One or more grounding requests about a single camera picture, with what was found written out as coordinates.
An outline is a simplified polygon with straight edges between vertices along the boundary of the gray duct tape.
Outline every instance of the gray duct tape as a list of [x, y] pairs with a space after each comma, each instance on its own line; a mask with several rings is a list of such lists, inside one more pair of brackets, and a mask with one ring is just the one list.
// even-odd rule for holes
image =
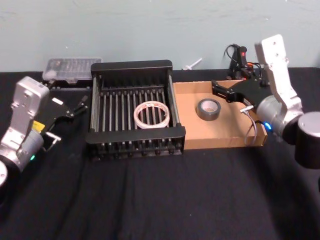
[[220, 103], [210, 98], [202, 99], [196, 107], [196, 113], [199, 118], [205, 121], [216, 120], [219, 117], [220, 110]]

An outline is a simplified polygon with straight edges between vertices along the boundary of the cardboard tray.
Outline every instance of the cardboard tray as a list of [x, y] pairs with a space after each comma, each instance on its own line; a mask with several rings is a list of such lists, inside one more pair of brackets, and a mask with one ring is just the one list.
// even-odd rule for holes
[[[219, 81], [229, 88], [239, 80]], [[180, 122], [186, 129], [184, 149], [212, 149], [245, 147], [245, 135], [251, 126], [250, 119], [240, 113], [245, 105], [240, 102], [227, 103], [224, 99], [212, 94], [210, 81], [176, 82], [173, 84], [175, 100]], [[202, 99], [214, 99], [221, 104], [218, 119], [205, 121], [198, 117], [196, 108]], [[255, 113], [250, 115], [257, 120]], [[254, 137], [251, 129], [248, 143]], [[263, 146], [267, 132], [261, 124], [257, 124], [257, 137], [254, 146]]]

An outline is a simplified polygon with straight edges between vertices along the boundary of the plastic container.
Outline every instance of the plastic container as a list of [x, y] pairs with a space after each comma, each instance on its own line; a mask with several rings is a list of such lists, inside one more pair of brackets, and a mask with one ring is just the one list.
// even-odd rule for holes
[[78, 81], [92, 81], [91, 65], [101, 63], [100, 57], [51, 58], [42, 78], [45, 81], [55, 79], [76, 84]]

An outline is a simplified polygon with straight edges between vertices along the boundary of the table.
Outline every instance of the table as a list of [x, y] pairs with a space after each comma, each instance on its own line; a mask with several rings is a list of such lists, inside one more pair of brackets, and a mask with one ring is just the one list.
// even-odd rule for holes
[[[320, 111], [320, 69], [290, 68], [305, 112]], [[40, 72], [0, 73], [0, 135], [15, 83]], [[174, 71], [173, 80], [222, 80], [225, 70]], [[54, 95], [70, 106], [84, 93]], [[187, 150], [181, 156], [90, 162], [88, 115], [23, 172], [0, 223], [0, 239], [320, 239], [320, 170], [294, 160], [294, 147]]]

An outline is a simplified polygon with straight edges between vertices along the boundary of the yellow label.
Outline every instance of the yellow label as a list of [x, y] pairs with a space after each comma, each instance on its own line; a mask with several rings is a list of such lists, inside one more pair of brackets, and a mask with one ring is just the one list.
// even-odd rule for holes
[[38, 121], [33, 121], [32, 128], [37, 132], [41, 133], [41, 131], [45, 128], [45, 125]]

